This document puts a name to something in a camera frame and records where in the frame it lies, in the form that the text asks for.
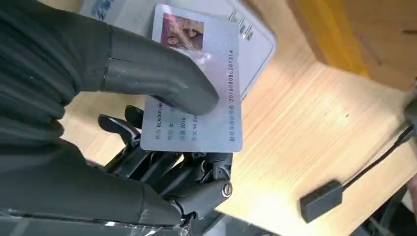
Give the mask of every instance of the plastic wrap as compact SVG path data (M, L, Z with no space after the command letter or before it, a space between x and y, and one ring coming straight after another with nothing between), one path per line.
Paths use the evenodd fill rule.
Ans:
M187 236L179 226L157 227L0 211L1 236Z

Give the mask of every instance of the silver screw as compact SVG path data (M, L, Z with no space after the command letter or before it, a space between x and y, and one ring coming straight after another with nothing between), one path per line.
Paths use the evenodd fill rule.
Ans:
M230 181L226 181L223 183L222 186L222 195L225 198L229 198L233 193L233 187L232 187L232 183L230 183Z

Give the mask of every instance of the black fabric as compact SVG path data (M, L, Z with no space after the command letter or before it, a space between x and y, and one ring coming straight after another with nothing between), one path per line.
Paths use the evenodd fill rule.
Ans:
M139 222L153 190L87 166L78 148L60 139L64 106L82 90L100 90L109 26L36 0L2 0L0 29L0 214Z

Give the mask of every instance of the wooden table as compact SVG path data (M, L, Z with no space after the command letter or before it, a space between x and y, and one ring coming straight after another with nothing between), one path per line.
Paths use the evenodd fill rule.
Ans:
M77 9L79 3L46 0ZM347 236L417 172L415 144L399 148L344 193L343 204L305 224L298 200L336 178L347 181L394 141L411 95L328 68L313 57L283 0L250 0L278 35L277 53L243 103L244 149L234 193L220 211L284 236ZM64 138L107 163L122 147L97 125L143 97L83 93L67 107Z

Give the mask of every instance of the id card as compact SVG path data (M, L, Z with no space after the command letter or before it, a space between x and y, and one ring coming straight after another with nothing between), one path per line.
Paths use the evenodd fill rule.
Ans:
M189 56L213 84L220 100L209 114L195 116L148 97L141 147L181 152L240 151L243 141L236 25L159 4L152 39Z

